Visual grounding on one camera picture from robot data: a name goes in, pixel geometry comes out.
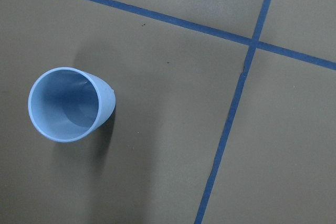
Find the blue plastic cup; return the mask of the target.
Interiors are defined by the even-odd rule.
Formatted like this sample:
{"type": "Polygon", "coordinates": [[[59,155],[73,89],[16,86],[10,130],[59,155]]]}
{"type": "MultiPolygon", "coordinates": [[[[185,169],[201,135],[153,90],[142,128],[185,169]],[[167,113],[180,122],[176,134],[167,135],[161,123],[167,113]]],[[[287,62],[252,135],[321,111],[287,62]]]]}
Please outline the blue plastic cup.
{"type": "Polygon", "coordinates": [[[28,97],[35,129],[61,143],[86,137],[107,121],[115,107],[114,90],[104,80],[71,67],[42,74],[28,97]]]}

